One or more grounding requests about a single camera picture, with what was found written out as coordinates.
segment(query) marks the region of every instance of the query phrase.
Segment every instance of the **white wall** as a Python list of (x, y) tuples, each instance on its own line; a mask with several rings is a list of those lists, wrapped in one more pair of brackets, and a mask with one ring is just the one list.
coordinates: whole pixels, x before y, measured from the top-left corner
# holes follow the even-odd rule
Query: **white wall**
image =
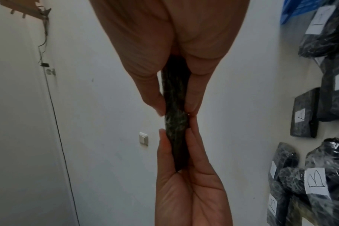
[(26, 20), (0, 6), (0, 226), (72, 226), (69, 180)]
[[(339, 123), (331, 123), (320, 126), (317, 139), (289, 136), (294, 98), (319, 86), (321, 73), (297, 56), (311, 15), (280, 28), (282, 3), (251, 1), (199, 113), (235, 226), (266, 225), (267, 174), (280, 141), (304, 159), (324, 137), (339, 135)], [(163, 118), (142, 103), (88, 0), (46, 5), (53, 9), (48, 53), (57, 71), (50, 86), (80, 224), (153, 225)], [(139, 144), (140, 131), (149, 135), (149, 147)]]

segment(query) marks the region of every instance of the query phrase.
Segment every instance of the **black wire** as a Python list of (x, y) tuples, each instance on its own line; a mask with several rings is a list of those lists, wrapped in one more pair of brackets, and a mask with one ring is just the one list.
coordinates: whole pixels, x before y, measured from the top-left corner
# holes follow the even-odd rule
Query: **black wire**
[[(39, 59), (39, 62), (38, 62), (38, 63), (44, 63), (44, 62), (43, 62), (43, 54), (44, 54), (45, 51), (46, 51), (46, 47), (47, 47), (47, 43), (48, 43), (48, 30), (47, 30), (47, 29), (48, 29), (48, 28), (47, 28), (48, 21), (49, 21), (48, 16), (47, 16), (45, 19), (43, 19), (45, 40), (44, 40), (44, 43), (43, 43), (43, 44), (41, 44), (41, 45), (38, 46), (38, 51), (39, 51), (39, 54), (40, 54), (40, 59)], [(42, 47), (42, 46), (44, 46), (44, 45), (45, 45), (45, 50), (44, 50), (43, 52), (41, 52), (41, 51), (40, 51), (40, 47)], [(65, 163), (66, 173), (67, 173), (67, 175), (68, 175), (68, 181), (69, 181), (69, 186), (70, 186), (70, 192), (71, 192), (72, 198), (73, 198), (73, 203), (74, 203), (74, 208), (75, 208), (75, 214), (76, 214), (76, 220), (77, 220), (78, 225), (80, 226), (79, 217), (78, 217), (78, 215), (77, 215), (77, 209), (76, 209), (76, 204), (75, 204), (75, 199), (74, 199), (74, 193), (73, 193), (72, 183), (71, 183), (71, 181), (70, 181), (70, 175), (69, 175), (68, 165), (67, 165), (67, 163), (66, 163), (66, 158), (65, 158), (64, 148), (63, 148), (63, 142), (61, 141), (59, 126), (58, 126), (58, 120), (57, 120), (57, 116), (56, 116), (56, 114), (55, 114), (53, 99), (51, 98), (51, 93), (50, 93), (50, 88), (49, 88), (47, 73), (45, 72), (45, 67), (43, 67), (43, 73), (44, 73), (45, 81), (46, 81), (46, 83), (47, 83), (47, 89), (48, 89), (48, 94), (49, 94), (49, 98), (50, 98), (51, 107), (52, 107), (53, 114), (54, 114), (55, 124), (57, 125), (57, 132), (58, 132), (58, 137), (59, 137), (59, 141), (60, 141), (61, 151), (62, 151), (62, 153), (63, 153), (63, 158), (64, 158), (64, 163)]]

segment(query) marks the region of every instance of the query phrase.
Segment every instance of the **hand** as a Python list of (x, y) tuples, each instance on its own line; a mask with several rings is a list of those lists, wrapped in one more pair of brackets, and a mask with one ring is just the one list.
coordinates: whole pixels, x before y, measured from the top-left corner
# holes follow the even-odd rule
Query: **hand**
[(155, 225), (232, 226), (226, 192), (209, 163), (195, 117), (190, 127), (186, 131), (190, 164), (178, 173), (166, 131), (159, 131)]
[(249, 0), (90, 0), (143, 101), (164, 115), (157, 72), (181, 54), (192, 75), (186, 112), (196, 115), (207, 83), (231, 47)]

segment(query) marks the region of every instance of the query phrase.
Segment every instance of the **light switch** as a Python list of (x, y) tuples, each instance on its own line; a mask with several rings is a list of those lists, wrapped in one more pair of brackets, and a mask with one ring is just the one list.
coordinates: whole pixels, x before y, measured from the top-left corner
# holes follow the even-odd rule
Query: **light switch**
[(148, 135), (145, 133), (140, 133), (140, 144), (148, 146)]

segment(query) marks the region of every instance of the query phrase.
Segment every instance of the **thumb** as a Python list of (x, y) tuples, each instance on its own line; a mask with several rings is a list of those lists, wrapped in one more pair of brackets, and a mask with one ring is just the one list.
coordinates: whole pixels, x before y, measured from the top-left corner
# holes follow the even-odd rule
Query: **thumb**
[(176, 170), (171, 143), (164, 129), (159, 130), (159, 139), (157, 150), (157, 186), (161, 187), (176, 173)]
[(156, 74), (146, 77), (136, 76), (130, 73), (137, 89), (139, 90), (142, 100), (149, 106), (153, 107), (160, 116), (166, 113), (166, 102), (159, 91), (158, 78)]

